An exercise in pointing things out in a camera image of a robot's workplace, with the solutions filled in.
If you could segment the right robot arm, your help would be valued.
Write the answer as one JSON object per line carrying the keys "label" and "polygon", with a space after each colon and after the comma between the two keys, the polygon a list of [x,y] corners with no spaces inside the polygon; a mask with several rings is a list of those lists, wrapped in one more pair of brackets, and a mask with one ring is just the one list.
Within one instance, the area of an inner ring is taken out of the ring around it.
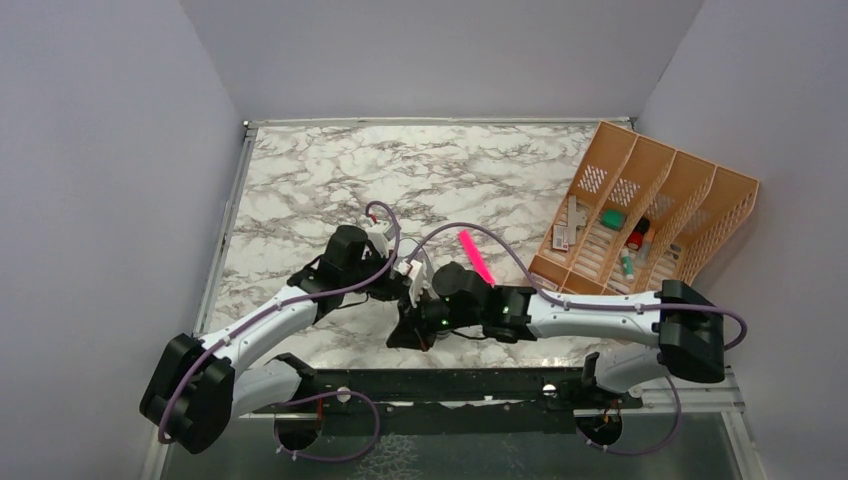
{"label": "right robot arm", "polygon": [[667,376],[701,383],[725,378],[723,319],[688,284],[665,280],[657,291],[574,295],[531,286],[491,286],[452,262],[431,282],[414,279],[398,301],[389,348],[426,351],[441,332],[478,326],[502,343],[556,337],[624,342],[592,353],[577,380],[579,398],[600,407],[632,387]]}

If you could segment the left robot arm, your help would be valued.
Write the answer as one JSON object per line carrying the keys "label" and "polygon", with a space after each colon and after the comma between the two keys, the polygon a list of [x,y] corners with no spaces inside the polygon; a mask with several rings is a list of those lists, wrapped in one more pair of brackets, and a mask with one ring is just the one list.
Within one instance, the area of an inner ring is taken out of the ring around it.
{"label": "left robot arm", "polygon": [[310,368],[297,359],[254,364],[284,339],[341,307],[348,293],[380,301],[420,300],[432,268],[400,249],[388,224],[342,225],[325,251],[293,274],[272,298],[235,323],[166,345],[140,400],[162,441],[192,454],[209,448],[230,420],[274,402],[290,410],[313,401]]}

